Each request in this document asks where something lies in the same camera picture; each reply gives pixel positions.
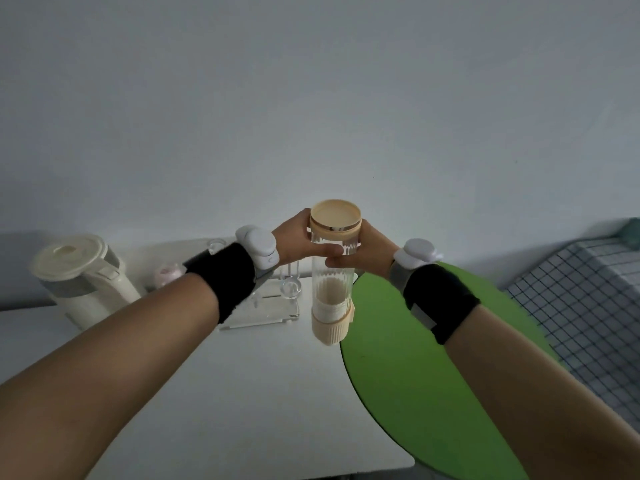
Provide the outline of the person's left hand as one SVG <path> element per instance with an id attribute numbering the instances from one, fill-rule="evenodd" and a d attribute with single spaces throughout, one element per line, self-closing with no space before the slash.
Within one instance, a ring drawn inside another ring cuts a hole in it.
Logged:
<path id="1" fill-rule="evenodd" d="M 302 209 L 273 230 L 280 257 L 278 266 L 285 266 L 307 256 L 307 245 L 312 242 L 308 233 L 311 209 Z"/>

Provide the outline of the person's right hand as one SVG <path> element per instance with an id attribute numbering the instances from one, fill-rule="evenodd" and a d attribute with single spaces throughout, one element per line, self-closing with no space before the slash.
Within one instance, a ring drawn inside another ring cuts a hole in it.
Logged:
<path id="1" fill-rule="evenodd" d="M 398 245 L 375 229 L 366 219 L 362 220 L 358 238 L 358 249 L 352 254 L 358 256 L 360 268 L 356 269 L 389 280 Z"/>

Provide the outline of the clear bottle with beige lid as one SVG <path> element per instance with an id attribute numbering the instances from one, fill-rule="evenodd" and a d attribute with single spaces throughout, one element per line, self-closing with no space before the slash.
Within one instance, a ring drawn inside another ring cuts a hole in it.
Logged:
<path id="1" fill-rule="evenodd" d="M 356 253 L 362 225 L 360 209 L 353 203 L 325 200 L 310 211 L 311 240 L 316 244 L 338 244 L 343 255 Z M 312 331 L 325 346 L 339 344 L 347 336 L 355 307 L 352 290 L 354 268 L 332 268 L 325 258 L 312 259 Z"/>

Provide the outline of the person's left forearm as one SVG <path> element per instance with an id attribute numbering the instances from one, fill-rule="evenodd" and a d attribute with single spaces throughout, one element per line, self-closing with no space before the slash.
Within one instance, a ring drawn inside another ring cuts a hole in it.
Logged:
<path id="1" fill-rule="evenodd" d="M 189 273 L 0 384 L 0 480 L 84 480 L 219 316 Z"/>

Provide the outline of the person's right forearm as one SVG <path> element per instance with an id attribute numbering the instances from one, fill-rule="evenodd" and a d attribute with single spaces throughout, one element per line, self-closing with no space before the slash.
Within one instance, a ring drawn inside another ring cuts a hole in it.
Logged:
<path id="1" fill-rule="evenodd" d="M 487 308 L 444 348 L 529 480 L 640 480 L 640 434 Z"/>

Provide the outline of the white left wrist tracker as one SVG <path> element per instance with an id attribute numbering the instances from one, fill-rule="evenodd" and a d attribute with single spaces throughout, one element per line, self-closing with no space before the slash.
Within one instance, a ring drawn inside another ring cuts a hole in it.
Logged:
<path id="1" fill-rule="evenodd" d="M 245 225 L 236 230 L 236 241 L 252 259 L 256 269 L 272 271 L 277 267 L 280 257 L 274 234 L 255 225 Z"/>

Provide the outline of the white wrist tracker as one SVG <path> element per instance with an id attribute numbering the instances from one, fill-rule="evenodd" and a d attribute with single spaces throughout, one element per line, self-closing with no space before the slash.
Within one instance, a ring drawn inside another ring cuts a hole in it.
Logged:
<path id="1" fill-rule="evenodd" d="M 255 225 L 245 225 L 236 230 L 236 241 L 252 259 L 256 269 L 272 271 L 277 267 L 280 257 L 274 234 Z"/>
<path id="2" fill-rule="evenodd" d="M 435 264 L 444 255 L 428 240 L 413 238 L 406 241 L 402 248 L 394 253 L 394 261 L 401 268 L 413 271 L 423 266 Z"/>

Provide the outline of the white right wrist tracker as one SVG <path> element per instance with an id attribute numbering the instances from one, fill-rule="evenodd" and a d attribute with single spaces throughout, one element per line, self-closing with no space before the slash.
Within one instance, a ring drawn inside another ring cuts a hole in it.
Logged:
<path id="1" fill-rule="evenodd" d="M 406 241 L 402 248 L 394 253 L 394 261 L 401 268 L 413 271 L 423 266 L 435 264 L 444 255 L 428 240 L 413 238 Z"/>

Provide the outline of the clear acrylic stand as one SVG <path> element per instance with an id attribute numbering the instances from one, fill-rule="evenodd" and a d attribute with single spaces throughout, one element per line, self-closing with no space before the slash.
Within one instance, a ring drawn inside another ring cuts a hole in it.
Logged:
<path id="1" fill-rule="evenodd" d="M 281 266 L 244 300 L 217 329 L 233 330 L 295 321 L 302 295 L 300 263 Z"/>

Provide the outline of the black left wristband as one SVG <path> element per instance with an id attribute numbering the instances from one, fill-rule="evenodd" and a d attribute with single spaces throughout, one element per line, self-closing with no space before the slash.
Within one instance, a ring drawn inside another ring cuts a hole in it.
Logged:
<path id="1" fill-rule="evenodd" d="M 254 291 L 254 263 L 247 250 L 237 242 L 214 254 L 204 250 L 182 265 L 187 273 L 201 277 L 215 293 L 219 304 L 219 324 L 224 323 Z"/>

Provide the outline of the black wristband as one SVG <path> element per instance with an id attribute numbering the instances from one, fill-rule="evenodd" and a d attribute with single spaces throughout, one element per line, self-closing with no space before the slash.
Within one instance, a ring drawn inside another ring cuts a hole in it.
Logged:
<path id="1" fill-rule="evenodd" d="M 219 324 L 224 323 L 254 291 L 254 263 L 247 250 L 237 242 L 214 254 L 204 250 L 182 265 L 187 273 L 201 277 L 215 293 L 219 304 Z"/>
<path id="2" fill-rule="evenodd" d="M 400 291 L 412 316 L 441 346 L 481 304 L 457 275 L 438 264 L 411 269 L 394 260 L 389 282 Z"/>

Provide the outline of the black right wristband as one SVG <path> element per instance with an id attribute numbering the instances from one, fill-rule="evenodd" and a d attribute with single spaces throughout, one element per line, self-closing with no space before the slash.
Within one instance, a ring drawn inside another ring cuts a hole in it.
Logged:
<path id="1" fill-rule="evenodd" d="M 481 304 L 457 275 L 438 264 L 411 269 L 394 260 L 389 282 L 400 291 L 412 316 L 441 346 Z"/>

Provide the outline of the green round table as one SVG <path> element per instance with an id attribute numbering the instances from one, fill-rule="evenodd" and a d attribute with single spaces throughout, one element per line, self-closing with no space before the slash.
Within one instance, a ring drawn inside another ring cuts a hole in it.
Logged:
<path id="1" fill-rule="evenodd" d="M 357 395 L 416 462 L 456 480 L 527 480 L 516 455 L 444 348 L 384 279 L 353 285 L 354 321 L 340 343 Z"/>

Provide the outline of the small pink white object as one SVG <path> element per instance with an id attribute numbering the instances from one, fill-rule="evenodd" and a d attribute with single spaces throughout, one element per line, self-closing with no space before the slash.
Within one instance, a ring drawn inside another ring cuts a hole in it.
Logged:
<path id="1" fill-rule="evenodd" d="M 153 290 L 160 289 L 167 284 L 179 279 L 186 272 L 182 264 L 167 263 L 160 265 L 153 273 Z"/>

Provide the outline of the white electric kettle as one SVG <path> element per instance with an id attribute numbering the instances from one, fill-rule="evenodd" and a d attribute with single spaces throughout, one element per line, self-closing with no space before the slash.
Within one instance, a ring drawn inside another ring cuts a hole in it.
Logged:
<path id="1" fill-rule="evenodd" d="M 142 296 L 124 262 L 94 234 L 54 241 L 37 252 L 29 270 L 81 331 Z"/>

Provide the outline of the blue checked white cloth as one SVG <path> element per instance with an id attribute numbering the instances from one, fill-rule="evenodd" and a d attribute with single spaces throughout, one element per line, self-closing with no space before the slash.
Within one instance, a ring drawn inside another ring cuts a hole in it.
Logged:
<path id="1" fill-rule="evenodd" d="M 640 250 L 571 243 L 505 288 L 567 370 L 640 432 Z"/>

